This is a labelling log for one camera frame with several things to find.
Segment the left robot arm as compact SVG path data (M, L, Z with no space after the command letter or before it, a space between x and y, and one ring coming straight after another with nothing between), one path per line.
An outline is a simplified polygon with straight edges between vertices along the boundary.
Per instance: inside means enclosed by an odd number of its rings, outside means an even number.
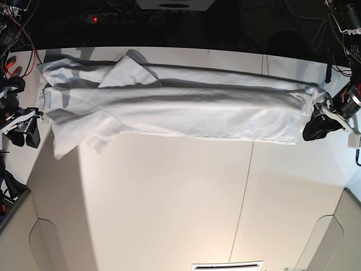
M359 139L356 113L360 111L360 1L325 1L328 9L329 46L325 82L332 71L349 79L338 93L326 95L314 106L302 136L305 141L323 139L343 129Z

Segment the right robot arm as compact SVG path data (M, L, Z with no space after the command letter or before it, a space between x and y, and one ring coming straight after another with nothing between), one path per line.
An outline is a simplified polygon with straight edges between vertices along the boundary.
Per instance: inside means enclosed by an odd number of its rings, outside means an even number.
M25 91L25 77L29 76L40 60L38 51L26 26L38 10L40 1L1 1L1 136L19 147L38 148L40 135L37 121L43 113L35 108L21 108L18 95ZM9 56L18 42L30 51L26 69L14 67L16 56Z

